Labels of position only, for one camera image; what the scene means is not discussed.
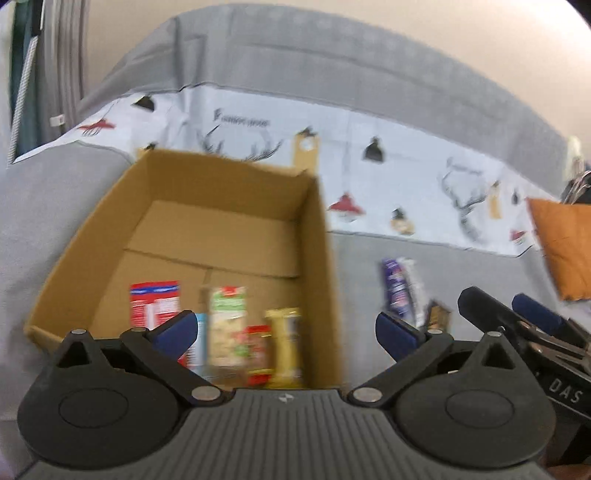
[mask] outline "grocery item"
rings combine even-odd
[[[427,309],[427,329],[447,331],[451,315],[451,310],[432,300]]]
[[[144,282],[131,286],[131,326],[153,330],[181,311],[176,281]],[[187,365],[186,353],[178,362]]]
[[[409,321],[412,316],[411,301],[404,272],[394,259],[382,260],[382,267],[386,286],[386,306],[400,318]]]
[[[207,315],[196,313],[197,317],[197,339],[187,350],[187,368],[201,377],[206,377],[207,364]]]
[[[413,305],[414,327],[420,329],[425,325],[425,313],[428,306],[425,286],[418,275],[414,260],[406,257],[399,257],[396,260],[402,266],[407,282],[408,293]]]
[[[218,287],[210,296],[209,364],[243,367],[248,356],[245,339],[246,288]]]
[[[267,310],[275,346],[275,371],[268,388],[302,388],[300,309]]]
[[[248,386],[266,384],[271,378],[271,328],[254,325],[246,328],[248,343]]]

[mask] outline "lamp print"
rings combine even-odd
[[[382,148],[379,146],[378,137],[372,137],[371,143],[365,148],[363,157],[365,160],[384,163],[384,152],[382,152]]]
[[[149,112],[153,112],[156,109],[156,104],[154,103],[154,100],[152,100],[152,97],[150,95],[144,95],[141,99],[139,99],[132,105],[146,109]]]
[[[392,220],[390,220],[390,225],[392,225],[392,228],[401,235],[414,234],[414,225],[406,217],[401,208],[397,208],[392,212]]]
[[[496,181],[492,184],[491,189],[488,192],[487,199],[488,199],[488,212],[489,216],[493,220],[500,220],[502,217],[501,215],[501,205],[499,203],[499,186],[501,185],[500,181]]]
[[[318,152],[320,148],[320,137],[312,127],[304,128],[296,133],[293,140],[293,166],[301,170],[308,170],[310,173],[318,171]]]
[[[343,157],[343,190],[345,192],[338,202],[335,202],[328,207],[329,212],[337,212],[339,217],[345,222],[353,222],[360,216],[365,215],[365,211],[355,203],[353,197],[349,193],[351,177],[351,155],[349,149],[350,144],[347,142],[345,156]]]
[[[346,222],[353,222],[361,215],[365,215],[365,211],[355,204],[349,192],[345,192],[338,202],[333,203],[329,207],[329,211],[339,213],[339,216]]]
[[[512,230],[510,233],[510,239],[513,243],[521,245],[524,240],[524,236],[527,232],[523,230]]]

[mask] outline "purple package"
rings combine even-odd
[[[386,284],[386,304],[400,318],[410,311],[410,296],[402,267],[396,260],[382,260]]]

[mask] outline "open cardboard box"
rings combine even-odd
[[[129,287],[178,281],[182,309],[207,289],[244,286],[248,323],[300,307],[307,386],[341,383],[330,247],[317,179],[209,155],[147,152],[78,230],[25,333],[52,351],[74,328],[115,338],[130,327]]]

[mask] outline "white tag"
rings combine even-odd
[[[64,125],[66,123],[66,116],[64,114],[58,116],[52,116],[49,119],[49,124],[52,127],[59,127],[60,125]]]

